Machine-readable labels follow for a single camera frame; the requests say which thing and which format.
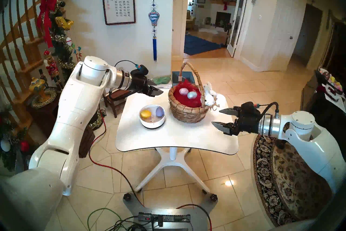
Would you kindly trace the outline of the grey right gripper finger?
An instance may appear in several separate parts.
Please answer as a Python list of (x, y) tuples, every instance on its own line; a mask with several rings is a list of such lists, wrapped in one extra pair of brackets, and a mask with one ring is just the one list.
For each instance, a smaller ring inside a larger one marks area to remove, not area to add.
[(211, 122), (212, 125), (225, 135), (235, 135), (234, 123)]
[(219, 112), (226, 115), (239, 117), (239, 107), (225, 108), (225, 109), (219, 110)]

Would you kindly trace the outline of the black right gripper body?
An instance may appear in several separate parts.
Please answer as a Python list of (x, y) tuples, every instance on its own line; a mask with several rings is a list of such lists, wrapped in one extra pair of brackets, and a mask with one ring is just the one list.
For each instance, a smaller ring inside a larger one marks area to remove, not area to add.
[(235, 135), (240, 132), (258, 134), (261, 112), (253, 102), (246, 102), (239, 106), (239, 117), (234, 121)]

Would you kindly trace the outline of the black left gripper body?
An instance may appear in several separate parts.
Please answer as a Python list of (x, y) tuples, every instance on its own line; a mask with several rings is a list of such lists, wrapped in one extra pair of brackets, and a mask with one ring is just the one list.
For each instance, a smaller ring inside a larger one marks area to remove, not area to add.
[(130, 72), (132, 80), (129, 86), (129, 90), (147, 95), (148, 86), (146, 85), (146, 75), (148, 73), (148, 70), (132, 70)]

